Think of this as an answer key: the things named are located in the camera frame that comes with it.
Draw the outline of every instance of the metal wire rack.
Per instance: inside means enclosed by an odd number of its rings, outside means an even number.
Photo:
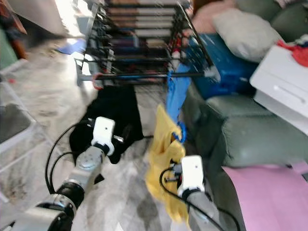
[[[95,73],[101,73],[97,80],[114,84],[157,84],[168,76],[204,76],[204,60],[207,67],[213,65],[179,3],[107,2],[95,5],[92,12],[83,59],[76,59],[78,85],[93,80]],[[190,71],[176,72],[179,63]]]

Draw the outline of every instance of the red cloth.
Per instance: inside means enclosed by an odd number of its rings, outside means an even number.
[[[308,67],[308,47],[289,46],[282,40],[277,42],[277,45],[292,51],[293,58],[301,65]]]

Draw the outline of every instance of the white drawer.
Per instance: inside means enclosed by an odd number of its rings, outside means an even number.
[[[292,110],[308,117],[308,92],[259,68],[251,84]]]

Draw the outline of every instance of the green sofa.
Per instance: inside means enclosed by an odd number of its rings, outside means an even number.
[[[268,20],[285,41],[308,34],[308,11],[301,2],[285,9],[274,0],[237,0],[237,4],[239,9]],[[308,137],[246,96],[216,96],[205,101],[192,83],[183,115],[203,158],[214,202],[236,217],[241,231],[246,229],[238,197],[221,167],[308,161]],[[226,230],[236,230],[229,217],[221,214],[220,221]]]

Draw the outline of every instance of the white pillow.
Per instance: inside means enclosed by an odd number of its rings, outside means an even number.
[[[281,36],[257,15],[229,9],[214,16],[216,31],[230,51],[243,59],[259,63]]]

